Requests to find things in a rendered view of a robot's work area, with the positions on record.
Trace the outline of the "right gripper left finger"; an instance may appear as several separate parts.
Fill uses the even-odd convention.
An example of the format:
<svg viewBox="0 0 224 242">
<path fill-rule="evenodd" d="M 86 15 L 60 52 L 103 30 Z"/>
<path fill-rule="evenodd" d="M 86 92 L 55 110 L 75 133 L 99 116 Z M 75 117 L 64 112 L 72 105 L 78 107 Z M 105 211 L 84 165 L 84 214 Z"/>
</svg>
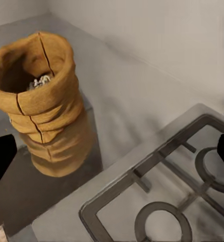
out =
<svg viewBox="0 0 224 242">
<path fill-rule="evenodd" d="M 13 135 L 0 137 L 0 180 L 16 153 L 17 147 Z"/>
</svg>

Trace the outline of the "popcorn bag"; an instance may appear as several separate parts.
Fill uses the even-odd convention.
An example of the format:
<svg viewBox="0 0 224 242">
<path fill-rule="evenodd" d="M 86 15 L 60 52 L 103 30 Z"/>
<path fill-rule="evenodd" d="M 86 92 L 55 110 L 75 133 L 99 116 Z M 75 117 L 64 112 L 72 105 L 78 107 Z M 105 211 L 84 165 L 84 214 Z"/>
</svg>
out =
<svg viewBox="0 0 224 242">
<path fill-rule="evenodd" d="M 45 144 L 75 122 L 83 98 L 67 39 L 37 32 L 0 49 L 0 110 L 14 128 Z M 47 84 L 28 89 L 49 76 Z"/>
</svg>

